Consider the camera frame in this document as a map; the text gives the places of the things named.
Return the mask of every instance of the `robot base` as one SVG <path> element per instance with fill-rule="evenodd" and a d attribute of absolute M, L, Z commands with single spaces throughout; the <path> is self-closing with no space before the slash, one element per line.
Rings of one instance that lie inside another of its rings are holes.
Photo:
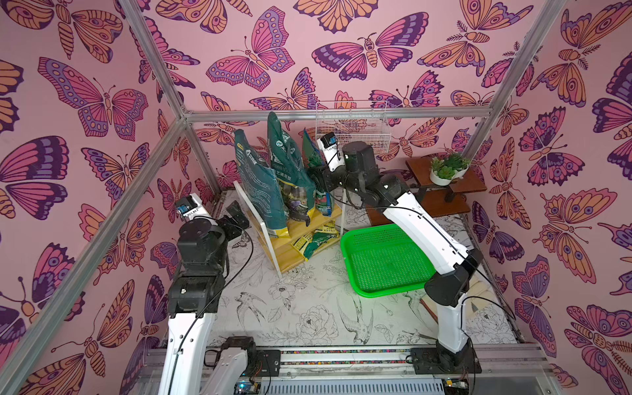
<path fill-rule="evenodd" d="M 411 348 L 415 374 L 463 374 L 465 369 L 469 373 L 481 373 L 480 363 L 471 342 L 458 354 L 446 350 L 437 342 L 436 347 Z"/>

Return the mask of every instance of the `white floor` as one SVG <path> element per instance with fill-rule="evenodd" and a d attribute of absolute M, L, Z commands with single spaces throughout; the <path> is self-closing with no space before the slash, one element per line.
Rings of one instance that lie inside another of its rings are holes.
<path fill-rule="evenodd" d="M 234 199 L 235 192 L 229 191 L 223 207 Z M 459 217 L 442 217 L 437 222 L 471 247 Z M 366 212 L 347 207 L 345 228 L 365 226 L 370 226 Z M 253 257 L 222 293 L 210 335 L 213 345 L 239 335 L 253 336 L 258 346 L 434 343 L 438 326 L 433 318 L 433 302 L 424 290 L 382 298 L 358 296 L 349 284 L 339 245 L 279 279 L 257 241 L 255 230 L 251 228 L 248 232 L 255 243 Z M 241 268 L 250 248 L 245 236 L 229 243 L 232 273 Z M 484 279 L 473 278 L 470 287 L 471 295 L 496 301 Z M 516 342 L 500 308 L 483 300 L 473 301 L 465 306 L 464 327 L 474 343 Z"/>

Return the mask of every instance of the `wire basket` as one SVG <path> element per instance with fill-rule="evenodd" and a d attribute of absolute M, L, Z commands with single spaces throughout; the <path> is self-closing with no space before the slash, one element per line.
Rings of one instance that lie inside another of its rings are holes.
<path fill-rule="evenodd" d="M 348 115 L 341 116 L 339 112 L 329 114 L 322 107 L 339 108 L 340 102 L 319 102 L 319 109 L 316 110 L 316 139 L 334 132 L 339 150 L 347 143 L 363 141 L 373 147 L 374 154 L 385 154 L 391 141 L 391 131 L 386 125 L 386 109 L 371 108 L 370 105 L 374 103 L 371 100 L 356 100 L 356 103 L 357 106 L 367 108 L 367 111 L 358 114 L 349 108 Z"/>

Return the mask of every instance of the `butterfly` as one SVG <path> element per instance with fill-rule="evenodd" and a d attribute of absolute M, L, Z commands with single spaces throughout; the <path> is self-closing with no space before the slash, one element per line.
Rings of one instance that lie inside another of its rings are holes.
<path fill-rule="evenodd" d="M 507 7 L 502 3 L 492 6 L 492 0 L 461 0 L 461 11 L 465 21 L 472 30 L 496 30 L 508 27 L 524 18 L 533 6 L 525 7 L 517 13 L 507 12 Z M 481 76 L 485 69 L 485 56 L 474 44 L 488 42 L 490 37 L 482 32 L 468 32 L 467 26 L 462 21 L 456 23 L 459 34 L 448 37 L 447 41 L 455 41 L 465 38 L 466 41 L 459 41 L 448 44 L 439 49 L 423 55 L 417 63 L 432 67 L 446 67 L 456 63 L 456 67 L 475 66 L 476 75 Z"/>
<path fill-rule="evenodd" d="M 617 70 L 614 71 L 605 91 L 622 99 L 625 103 L 610 98 L 601 98 L 593 104 L 593 114 L 597 122 L 593 131 L 603 133 L 615 128 L 621 128 L 615 135 L 615 140 L 623 140 L 632 136 L 632 93 L 629 81 L 632 78 L 632 53 L 626 56 Z M 623 168 L 623 176 L 632 180 L 632 140 L 618 146 L 610 155 L 608 162 Z"/>
<path fill-rule="evenodd" d="M 551 324 L 547 316 L 542 312 L 544 301 L 541 298 L 549 287 L 549 261 L 538 255 L 533 262 L 527 262 L 524 272 L 511 272 L 511 282 L 522 298 L 514 301 L 516 315 L 522 321 L 529 324 L 531 334 L 540 342 L 544 353 L 555 358 L 557 356 L 557 344 Z"/>
<path fill-rule="evenodd" d="M 439 139 L 439 136 L 436 134 L 439 132 L 441 126 L 443 126 L 444 122 L 446 122 L 445 118 L 431 118 L 429 121 L 424 123 L 419 127 L 419 129 L 415 130 L 412 135 L 408 139 L 406 139 L 406 134 L 408 134 L 408 130 L 413 126 L 417 125 L 413 123 L 410 128 L 406 129 L 406 133 L 404 137 L 399 137 L 399 142 L 389 143 L 389 150 L 385 154 L 376 155 L 375 157 L 379 161 L 390 161 L 394 159 L 398 152 L 399 147 L 401 146 L 402 151 L 409 157 L 413 157 L 413 149 L 408 145 L 409 143 L 420 148 L 428 148 L 435 145 Z"/>
<path fill-rule="evenodd" d="M 604 351 L 610 351 L 616 363 L 629 373 L 630 367 L 617 353 L 617 351 L 629 353 L 629 343 L 627 341 L 610 342 L 604 336 L 623 337 L 632 333 L 632 312 L 618 310 L 612 313 L 595 305 L 587 306 L 585 313 L 577 306 L 568 306 L 566 312 L 576 322 L 571 323 L 575 331 L 565 329 L 564 334 L 573 346 L 582 349 L 581 358 L 586 365 L 604 378 L 613 394 L 628 395 L 628 388 L 619 369 Z"/>
<path fill-rule="evenodd" d="M 75 259 L 67 256 L 66 247 L 49 243 L 35 265 L 31 282 L 33 288 L 30 300 L 27 299 L 27 292 L 24 288 L 22 277 L 18 277 L 23 292 L 21 300 L 9 298 L 4 293 L 0 293 L 0 297 L 20 303 L 22 314 L 28 317 L 28 321 L 33 324 L 39 316 L 39 310 L 44 308 L 74 264 Z M 81 292 L 70 313 L 64 319 L 65 321 L 70 321 L 75 315 L 81 314 L 85 303 L 83 300 L 84 296 L 85 292 Z M 22 336 L 26 333 L 26 329 L 24 319 L 22 319 L 17 310 L 0 306 L 0 368 L 18 345 Z"/>
<path fill-rule="evenodd" d="M 612 241 L 617 243 L 623 248 L 627 248 L 632 251 L 632 224 L 630 225 L 621 225 L 616 228 L 612 225 L 604 224 L 602 222 L 597 223 L 599 226 L 603 226 L 612 232 Z M 624 262 L 632 262 L 632 257 L 624 257 L 621 258 Z M 619 276 L 619 281 L 621 281 L 621 288 L 617 291 L 610 292 L 610 295 L 623 295 L 625 293 L 632 293 L 632 271 L 624 273 Z"/>
<path fill-rule="evenodd" d="M 439 93 L 441 93 L 443 85 L 437 81 L 437 75 L 432 71 L 426 71 L 419 77 L 408 97 L 409 87 L 409 85 L 406 86 L 405 95 L 402 95 L 399 89 L 395 89 L 395 92 L 401 96 L 401 99 L 384 90 L 372 90 L 368 97 L 369 100 L 373 101 L 371 107 L 437 107 L 439 105 Z M 395 126 L 400 121 L 401 119 L 399 118 L 389 119 L 389 125 Z"/>
<path fill-rule="evenodd" d="M 248 8 L 244 0 L 226 1 L 240 13 L 252 16 L 250 8 Z M 226 8 L 222 0 L 200 0 L 195 2 L 161 0 L 155 10 L 158 15 L 176 21 L 197 22 L 206 16 L 200 23 L 200 28 L 207 33 L 221 33 L 228 24 Z"/>
<path fill-rule="evenodd" d="M 182 180 L 178 187 L 171 179 L 171 188 L 160 178 L 157 180 L 158 190 L 162 195 L 162 208 L 168 211 L 169 221 L 173 223 L 176 220 L 176 202 L 185 196 L 191 195 L 191 181 L 187 182 L 182 188 Z"/>
<path fill-rule="evenodd" d="M 114 298 L 106 317 L 101 324 L 96 339 L 92 333 L 83 343 L 69 341 L 55 347 L 51 353 L 56 352 L 66 344 L 84 346 L 85 351 L 68 356 L 53 362 L 52 364 L 31 373 L 20 388 L 19 395 L 48 393 L 48 394 L 78 394 L 81 391 L 83 378 L 85 377 L 86 361 L 90 360 L 90 366 L 95 374 L 106 376 L 106 359 L 99 350 L 99 346 L 115 348 L 123 344 L 130 336 L 132 317 L 130 316 L 131 301 L 134 297 L 134 280 L 129 280 Z M 101 306 L 94 320 L 97 320 Z"/>
<path fill-rule="evenodd" d="M 167 43 L 167 40 L 164 39 L 164 37 L 162 36 L 162 33 L 160 32 L 160 30 L 158 30 L 158 27 L 156 26 L 153 19 L 145 17 L 145 24 L 147 25 L 149 32 L 152 34 L 152 37 L 154 38 L 154 42 L 156 46 L 158 47 L 158 51 L 160 52 L 162 60 L 167 66 L 169 76 L 171 77 L 171 80 L 173 81 L 173 83 L 179 87 L 195 88 L 195 84 L 193 82 L 187 80 L 185 77 L 181 76 L 180 74 L 177 74 L 174 70 L 178 70 L 178 67 L 176 66 L 176 64 L 192 66 L 194 64 L 200 64 L 200 61 L 195 58 L 192 58 L 189 55 L 184 54 L 181 51 L 178 51 L 177 49 L 169 48 L 169 44 Z M 131 29 L 131 26 L 130 26 L 130 32 L 131 32 L 131 36 L 134 38 L 134 42 L 136 43 L 138 54 L 141 57 L 140 71 L 138 72 L 138 82 L 145 83 L 150 75 L 152 76 L 152 80 L 155 80 L 155 75 L 152 69 L 152 65 L 149 64 L 149 62 L 147 61 L 147 55 L 145 55 L 145 51 L 143 50 L 140 43 L 138 42 L 138 39 L 136 38 L 134 31 Z M 162 99 L 163 91 L 158 81 L 156 81 L 156 94 L 158 98 L 158 103 L 160 103 Z"/>
<path fill-rule="evenodd" d="M 164 321 L 167 318 L 167 294 L 164 292 L 164 286 L 160 277 L 153 275 L 149 279 L 149 285 L 147 286 L 147 294 L 145 294 L 145 324 L 140 324 L 140 332 L 138 337 L 141 337 L 140 342 L 136 345 L 136 348 L 131 353 L 130 361 L 127 363 L 125 373 L 123 374 L 123 380 L 121 381 L 121 389 L 119 395 L 127 395 L 130 393 L 138 377 L 140 376 L 141 369 L 145 366 L 145 356 L 150 349 L 158 347 L 160 339 L 152 336 L 156 334 L 160 327 L 157 325 L 159 322 Z"/>
<path fill-rule="evenodd" d="M 156 244 L 150 251 L 149 257 L 158 264 L 159 268 L 166 267 L 169 279 L 173 280 L 173 276 L 180 263 L 178 247 L 176 247 L 174 243 L 163 241 L 162 243 Z"/>
<path fill-rule="evenodd" d="M 543 193 L 540 197 L 544 199 L 545 215 L 549 223 L 542 226 L 540 237 L 532 241 L 534 243 L 541 241 L 549 252 L 556 253 L 558 259 L 564 262 L 564 266 L 574 275 L 579 276 L 584 283 L 595 284 L 597 277 L 590 259 L 573 237 L 573 234 L 579 237 L 576 233 L 578 228 L 591 229 L 592 227 L 574 225 L 599 215 L 614 202 L 617 193 L 610 192 L 608 188 L 599 191 L 592 188 L 588 191 L 573 193 L 568 198 L 557 195 L 546 199 Z"/>
<path fill-rule="evenodd" d="M 527 173 L 529 183 L 544 185 L 549 182 L 562 185 L 570 176 L 576 176 L 584 167 L 584 162 L 577 156 L 562 152 L 551 152 L 554 149 L 566 147 L 553 147 L 563 134 L 553 141 L 557 131 L 562 126 L 565 107 L 553 108 L 553 111 L 540 114 L 535 122 L 535 128 L 529 128 L 520 138 L 520 150 L 524 152 L 538 151 L 531 155 L 530 161 L 537 162 Z"/>
<path fill-rule="evenodd" d="M 65 179 L 67 168 L 68 146 L 59 136 L 36 138 L 14 149 L 0 162 L 0 182 L 12 183 L 0 188 L 0 214 L 15 218 L 13 199 L 34 218 L 48 218 L 51 207 L 63 202 L 68 192 L 59 184 L 39 180 Z"/>
<path fill-rule="evenodd" d="M 472 202 L 472 230 L 476 234 L 479 243 L 483 240 L 489 246 L 489 256 L 496 258 L 501 265 L 507 260 L 516 260 L 525 254 L 525 249 L 520 243 L 505 232 L 496 231 L 498 228 L 493 221 L 490 221 L 485 209 L 478 202 Z"/>
<path fill-rule="evenodd" d="M 86 136 L 105 136 L 108 124 L 113 122 L 120 138 L 134 141 L 135 121 L 143 119 L 143 111 L 148 107 L 145 94 L 135 89 L 123 89 L 112 97 L 109 90 L 101 95 L 77 70 L 49 58 L 40 58 L 37 71 L 57 89 L 59 100 L 79 109 L 79 120 Z"/>
<path fill-rule="evenodd" d="M 217 169 L 215 170 L 218 175 L 217 182 L 222 188 L 234 188 L 235 181 L 241 183 L 241 176 L 235 161 L 224 163 L 224 167 L 222 168 L 223 173 L 220 173 Z"/>
<path fill-rule="evenodd" d="M 510 191 L 514 188 L 512 184 L 512 180 L 518 175 L 518 164 L 516 164 L 516 174 L 509 179 L 511 175 L 511 166 L 513 165 L 514 158 L 514 140 L 513 137 L 509 137 L 509 140 L 505 143 L 505 146 L 502 148 L 502 152 L 498 159 L 494 159 L 492 161 L 491 166 L 489 167 L 489 174 L 493 179 L 502 183 L 496 185 L 492 189 L 489 190 L 489 193 L 498 194 L 501 193 L 501 197 L 498 199 L 496 203 L 496 214 L 502 219 L 510 218 L 510 220 L 514 221 L 516 224 L 525 229 L 531 229 L 531 219 L 529 215 L 526 213 L 525 208 L 522 206 L 516 195 Z"/>
<path fill-rule="evenodd" d="M 483 161 L 483 157 L 485 155 L 487 155 L 487 152 L 489 152 L 489 150 L 492 148 L 492 138 L 489 137 L 487 140 L 485 140 L 483 142 L 483 144 L 481 144 L 480 148 L 478 149 L 478 152 L 476 153 L 476 155 L 474 155 L 474 159 L 472 159 L 472 162 L 470 163 L 470 169 L 472 169 L 474 171 L 474 173 L 476 173 L 476 175 L 478 176 L 478 178 L 480 178 L 480 181 L 482 181 L 482 183 L 485 183 L 485 177 L 483 176 L 483 170 L 481 169 L 482 166 L 485 165 L 485 163 L 487 161 Z"/>
<path fill-rule="evenodd" d="M 335 42 L 316 48 L 312 52 L 312 58 L 331 72 L 335 73 L 342 68 L 338 74 L 342 81 L 352 78 L 364 80 L 367 77 L 367 60 L 375 68 L 377 58 L 380 58 L 387 71 L 395 70 L 399 63 L 408 62 L 413 57 L 413 51 L 395 46 L 414 47 L 427 25 L 428 14 L 424 12 L 406 15 L 387 27 L 375 43 L 371 40 L 375 33 L 371 33 L 366 38 L 358 39 L 364 40 L 363 46 L 354 42 Z"/>
<path fill-rule="evenodd" d="M 586 104 L 586 88 L 580 70 L 573 61 L 577 60 L 579 66 L 587 70 L 588 62 L 582 56 L 595 52 L 601 44 L 592 44 L 621 26 L 630 16 L 632 3 L 611 4 L 599 11 L 595 18 L 588 13 L 576 21 L 569 21 L 568 9 L 564 10 L 560 27 L 562 38 L 572 47 L 586 49 L 581 53 L 574 49 L 559 51 L 559 58 L 570 63 L 558 64 L 544 70 L 535 78 L 530 89 L 543 82 L 551 91 L 557 88 L 557 95 L 562 101 L 572 106 L 583 107 Z"/>
<path fill-rule="evenodd" d="M 81 219 L 80 227 L 83 231 L 83 238 L 88 241 L 97 234 L 101 224 L 106 219 L 99 210 L 89 204 L 82 204 L 79 218 Z M 101 276 L 116 269 L 121 261 L 125 262 L 127 266 L 138 266 L 140 271 L 143 271 L 140 261 L 145 256 L 145 242 L 149 238 L 153 224 L 154 210 L 152 208 L 140 213 L 131 226 L 128 218 L 125 228 L 114 237 L 114 241 L 107 248 L 106 255 L 98 267 L 99 275 L 94 280 L 93 285 L 99 283 Z"/>
<path fill-rule="evenodd" d="M 517 106 L 517 104 L 512 104 L 511 96 L 509 96 L 509 100 L 502 108 L 501 114 L 498 115 L 498 122 L 496 123 L 496 127 L 500 126 L 502 123 L 501 136 L 506 136 L 511 131 L 512 125 L 520 125 L 522 122 L 526 121 L 527 117 L 529 117 L 528 110 L 523 108 L 512 110 L 514 106 Z"/>
<path fill-rule="evenodd" d="M 345 32 L 353 18 L 371 17 L 378 0 L 298 0 L 294 9 L 318 17 L 319 25 L 332 33 Z"/>
<path fill-rule="evenodd" d="M 213 82 L 224 81 L 230 85 L 245 82 L 261 92 L 270 84 L 272 69 L 282 73 L 294 65 L 288 50 L 283 46 L 289 34 L 283 26 L 285 13 L 276 7 L 268 8 L 257 20 L 252 30 L 250 45 L 246 47 L 246 56 L 228 56 L 213 63 L 206 71 Z"/>
<path fill-rule="evenodd" d="M 15 92 L 18 85 L 24 82 L 22 74 L 24 74 L 23 68 L 0 59 L 0 96 Z M 6 130 L 12 131 L 13 125 L 19 118 L 18 108 L 13 104 L 13 99 L 0 98 L 0 133 Z"/>
<path fill-rule="evenodd" d="M 195 180 L 195 188 L 198 188 L 200 192 L 200 198 L 202 199 L 202 205 L 207 205 L 215 198 L 215 192 L 202 178 Z"/>
<path fill-rule="evenodd" d="M 114 56 L 107 44 L 112 44 L 123 31 L 123 22 L 114 14 L 99 9 L 88 9 L 70 13 L 66 7 L 71 1 L 61 0 L 54 4 L 51 0 L 19 0 L 3 1 L 4 12 L 17 24 L 29 29 L 42 30 L 47 27 L 54 16 L 55 7 L 58 23 L 59 41 L 68 60 L 75 49 L 75 36 L 70 27 L 73 26 L 83 43 L 96 60 L 108 63 Z"/>
<path fill-rule="evenodd" d="M 474 99 L 474 96 L 470 95 L 468 92 L 464 92 L 462 90 L 455 90 L 450 95 L 450 99 L 452 100 L 452 104 L 458 107 L 471 107 L 471 106 L 489 106 L 494 98 L 494 91 L 487 92 L 483 97 L 481 97 L 478 93 L 474 92 L 474 94 L 478 97 L 478 99 Z M 462 116 L 455 116 L 455 119 L 461 119 Z"/>
<path fill-rule="evenodd" d="M 107 194 L 112 200 L 110 208 L 119 201 L 125 188 L 131 184 L 145 162 L 149 159 L 149 143 L 142 143 L 132 153 L 130 161 L 127 161 L 127 155 L 123 160 L 119 155 L 121 164 L 110 155 L 105 154 L 94 148 L 82 148 L 85 160 L 92 166 L 92 172 L 98 179 L 106 182 Z"/>

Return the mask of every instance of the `green plastic tray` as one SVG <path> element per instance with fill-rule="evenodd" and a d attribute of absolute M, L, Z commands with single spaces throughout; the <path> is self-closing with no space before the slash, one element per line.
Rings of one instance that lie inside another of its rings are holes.
<path fill-rule="evenodd" d="M 396 224 L 356 229 L 341 240 L 353 289 L 366 298 L 423 288 L 436 270 Z"/>

